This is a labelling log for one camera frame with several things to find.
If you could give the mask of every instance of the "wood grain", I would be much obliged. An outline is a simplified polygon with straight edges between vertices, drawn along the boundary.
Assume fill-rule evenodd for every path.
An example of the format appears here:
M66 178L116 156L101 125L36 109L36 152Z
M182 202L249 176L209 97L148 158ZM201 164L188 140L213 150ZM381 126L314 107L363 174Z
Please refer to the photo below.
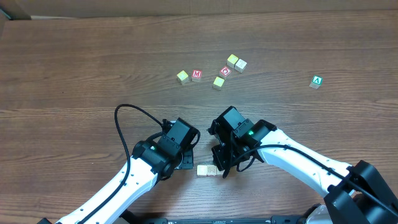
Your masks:
M113 120L120 103L181 117L202 138L195 165L216 144L206 128L229 105L266 119L339 161L375 165L398 193L398 12L12 21L0 41L0 222L55 222L125 163ZM222 91L212 81L230 54L248 62ZM181 86L176 74L203 70ZM318 90L313 75L324 78ZM121 110L130 149L159 130ZM198 178L174 173L130 206L167 218L269 217L322 202L276 167Z
M31 16L181 16L254 12L398 9L397 0L7 0Z
M2 12L0 12L0 39L1 39L2 29L6 21L8 21L6 16Z

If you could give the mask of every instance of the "black cable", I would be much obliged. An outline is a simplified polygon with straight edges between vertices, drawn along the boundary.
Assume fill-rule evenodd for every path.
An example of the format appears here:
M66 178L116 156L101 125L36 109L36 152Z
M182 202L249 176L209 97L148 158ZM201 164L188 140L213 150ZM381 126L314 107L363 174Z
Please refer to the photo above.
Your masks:
M249 167L251 167L252 165L253 165L253 162L254 162L254 160L255 160L256 158L251 158L251 161L250 161L250 163L245 167L245 168L243 168L243 170L239 170L239 165L241 164L241 163L238 163L237 165L236 165L236 171L238 171L238 172L243 172L243 171L245 171L245 170L247 170Z
M126 152L126 156L127 156L126 174L124 175L124 178L120 182L119 186L111 193L111 195L108 198L106 198L100 205L98 205L92 212L90 212L84 219L82 219L79 222L79 224L83 224L84 222L89 220L96 212L98 212L102 207L104 207L104 205L106 205L119 192L119 190L122 188L124 183L126 183L126 180L129 177L130 163L131 163L130 162L130 153L129 153L129 149L127 148L126 141L124 140L122 131L120 130L119 121L118 121L118 111L122 107L131 107L131 108L137 109L137 110L143 112L148 117L152 118L154 121L156 121L160 125L160 127L162 127L162 123L160 123L156 118L154 118L152 115L150 115L148 112L144 111L143 109L139 108L138 106L134 106L134 105L130 105L130 104L121 104L118 107L116 107L116 109L114 111L114 122L116 124L116 129L118 130L118 133L119 133L119 136L120 136L120 140L122 141L122 144L123 144L123 147L124 147L124 151Z
M224 179L228 176L228 174L229 174L229 172L230 172L230 170L232 168L232 165L233 165L232 158L234 156L234 150L233 150L233 146L232 145L234 144L237 147L233 134L234 134L233 131L231 131L231 134L229 136L229 141L231 143L231 145L230 145L231 148L229 149L231 151L231 157L229 158L228 167L224 170L224 173L223 173L223 178Z
M352 181L350 181L349 178L337 173L332 168L322 164L321 162L319 162L318 160L316 160L313 157L309 156L305 152L302 152L301 150L296 149L296 148L294 148L292 146L280 145L280 144L268 144L268 145L259 146L259 147L255 148L255 149L250 149L250 150L246 151L245 153L241 154L240 156L238 156L238 158L236 158L234 160L234 162L232 164L234 164L235 162L238 162L246 154L255 152L258 149L264 149L264 148L270 148L270 147L279 147L279 148L283 148L283 149L290 149L291 151L299 153L300 155L302 155L302 156L306 157L307 159L311 160L312 162L314 162L316 165L324 168L329 173L331 173L331 174L335 175L336 177L340 178L342 181L346 182L348 185L350 185L356 191L361 192L365 196L369 197L374 203L380 205L381 207L383 207L387 211L391 212L394 216L396 216L398 218L398 213L397 212L393 211L393 209L389 208L387 205L382 203L379 199L377 199L375 196L371 195L369 192L364 190L362 187L360 187L360 186L356 185L355 183L353 183Z

